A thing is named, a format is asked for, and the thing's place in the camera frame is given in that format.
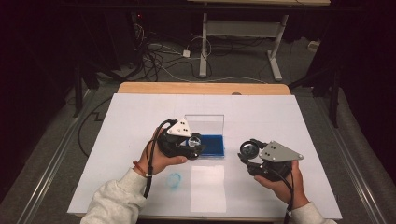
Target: wooden edge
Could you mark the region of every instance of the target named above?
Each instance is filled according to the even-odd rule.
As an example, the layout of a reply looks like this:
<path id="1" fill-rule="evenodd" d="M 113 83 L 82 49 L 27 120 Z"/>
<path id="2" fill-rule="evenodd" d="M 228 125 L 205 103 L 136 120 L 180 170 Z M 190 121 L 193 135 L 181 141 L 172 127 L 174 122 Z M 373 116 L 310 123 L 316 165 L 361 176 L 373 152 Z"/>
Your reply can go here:
<path id="1" fill-rule="evenodd" d="M 285 84 L 123 82 L 118 93 L 205 94 L 205 95 L 290 95 Z"/>
<path id="2" fill-rule="evenodd" d="M 85 213 L 72 213 L 76 217 L 83 218 Z M 250 222 L 281 222 L 279 217 L 164 217 L 164 216 L 139 216 L 139 219 L 159 220 L 189 220 L 189 221 L 250 221 Z"/>

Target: clear plastic box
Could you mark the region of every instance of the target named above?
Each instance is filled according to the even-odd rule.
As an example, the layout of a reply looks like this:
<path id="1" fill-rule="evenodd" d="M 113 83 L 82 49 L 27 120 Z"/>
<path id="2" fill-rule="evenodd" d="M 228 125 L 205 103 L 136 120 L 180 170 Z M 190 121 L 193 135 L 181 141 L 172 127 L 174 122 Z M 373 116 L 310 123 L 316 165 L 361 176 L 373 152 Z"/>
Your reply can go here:
<path id="1" fill-rule="evenodd" d="M 200 158 L 224 158 L 224 115 L 185 115 L 192 133 L 199 133 L 206 145 Z"/>

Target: person's right hand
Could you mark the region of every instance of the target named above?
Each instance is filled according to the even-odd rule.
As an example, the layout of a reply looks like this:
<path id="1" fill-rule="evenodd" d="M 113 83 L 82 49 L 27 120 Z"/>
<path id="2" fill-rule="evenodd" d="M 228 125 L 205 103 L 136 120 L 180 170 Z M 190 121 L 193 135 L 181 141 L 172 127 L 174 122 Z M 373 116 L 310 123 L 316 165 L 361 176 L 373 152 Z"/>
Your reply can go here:
<path id="1" fill-rule="evenodd" d="M 164 129 L 160 129 L 158 134 L 161 134 L 161 132 L 164 132 Z M 137 167 L 134 167 L 134 170 L 142 175 L 143 177 L 146 177 L 146 173 L 149 171 L 149 161 L 148 157 L 151 153 L 151 146 L 152 142 L 147 145 L 147 147 L 143 150 L 142 155 L 140 157 L 140 160 L 138 161 L 138 165 L 142 168 L 142 170 L 145 173 L 142 173 Z M 168 158 L 163 153 L 160 151 L 160 148 L 157 143 L 155 143 L 154 146 L 154 153 L 153 153 L 153 175 L 158 174 L 162 170 L 165 169 L 166 166 L 168 165 L 178 165 L 185 163 L 187 161 L 187 158 L 184 156 L 175 156 L 172 158 Z"/>
<path id="2" fill-rule="evenodd" d="M 309 203 L 304 193 L 303 175 L 298 167 L 298 161 L 291 162 L 291 171 L 293 173 L 294 181 L 294 201 L 292 209 L 302 207 Z M 274 191 L 276 197 L 284 203 L 290 202 L 290 191 L 283 181 L 272 182 L 260 175 L 255 175 L 254 179 L 257 180 L 264 187 Z M 291 175 L 286 178 L 291 185 Z"/>

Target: bracelet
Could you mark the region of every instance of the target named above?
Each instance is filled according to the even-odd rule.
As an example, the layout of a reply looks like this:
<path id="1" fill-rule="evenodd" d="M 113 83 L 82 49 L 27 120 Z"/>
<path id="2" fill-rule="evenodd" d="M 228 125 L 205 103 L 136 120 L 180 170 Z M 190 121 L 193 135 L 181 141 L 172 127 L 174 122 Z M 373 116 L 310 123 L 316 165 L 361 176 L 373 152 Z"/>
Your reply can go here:
<path id="1" fill-rule="evenodd" d="M 142 174 L 144 174 L 145 176 L 152 176 L 152 175 L 148 175 L 148 174 L 142 169 L 142 167 L 139 166 L 139 163 L 137 163 L 137 161 L 134 161 L 134 166 L 135 166 L 140 172 L 142 172 Z"/>

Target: white sleeve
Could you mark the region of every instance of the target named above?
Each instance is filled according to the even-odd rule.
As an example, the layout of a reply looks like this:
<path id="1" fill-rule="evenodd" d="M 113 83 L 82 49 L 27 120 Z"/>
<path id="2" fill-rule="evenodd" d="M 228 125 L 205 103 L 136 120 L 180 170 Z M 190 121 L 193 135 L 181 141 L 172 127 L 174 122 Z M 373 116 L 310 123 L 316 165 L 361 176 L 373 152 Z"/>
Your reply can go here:
<path id="1" fill-rule="evenodd" d="M 147 179 L 130 169 L 120 180 L 111 180 L 97 190 L 81 224 L 136 223 L 146 205 L 143 197 Z"/>
<path id="2" fill-rule="evenodd" d="M 336 223 L 330 219 L 324 219 L 314 203 L 308 203 L 303 207 L 296 208 L 291 211 L 293 223 L 295 224 L 334 224 Z"/>

